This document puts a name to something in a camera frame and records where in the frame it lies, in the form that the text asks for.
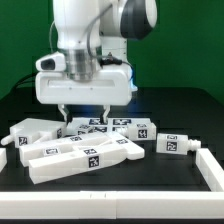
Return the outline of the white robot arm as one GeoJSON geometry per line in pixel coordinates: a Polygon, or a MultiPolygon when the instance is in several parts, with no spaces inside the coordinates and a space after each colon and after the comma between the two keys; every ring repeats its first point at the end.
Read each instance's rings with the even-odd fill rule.
{"type": "Polygon", "coordinates": [[[56,104],[66,122],[69,105],[101,105],[107,121],[112,106],[132,99],[133,67],[127,41],[155,27],[155,0],[53,0],[57,51],[36,61],[37,99],[56,104]]]}

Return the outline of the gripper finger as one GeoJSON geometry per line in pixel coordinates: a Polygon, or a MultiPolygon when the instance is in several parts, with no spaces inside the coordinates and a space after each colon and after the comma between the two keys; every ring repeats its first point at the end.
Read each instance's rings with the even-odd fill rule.
{"type": "Polygon", "coordinates": [[[69,124],[72,122],[72,115],[69,112],[68,108],[66,105],[64,104],[59,104],[58,105],[58,110],[60,111],[60,113],[62,114],[64,121],[69,124]]]}
{"type": "Polygon", "coordinates": [[[100,124],[107,124],[110,109],[111,109],[110,105],[103,106],[103,113],[100,115],[100,124]]]}

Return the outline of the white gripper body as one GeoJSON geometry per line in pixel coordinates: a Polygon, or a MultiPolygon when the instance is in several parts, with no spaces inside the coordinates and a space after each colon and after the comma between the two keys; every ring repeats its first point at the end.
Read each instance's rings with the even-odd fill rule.
{"type": "Polygon", "coordinates": [[[56,52],[36,61],[37,99],[43,104],[127,105],[132,98],[126,65],[106,65],[90,79],[74,80],[66,72],[65,56],[56,52]]]}

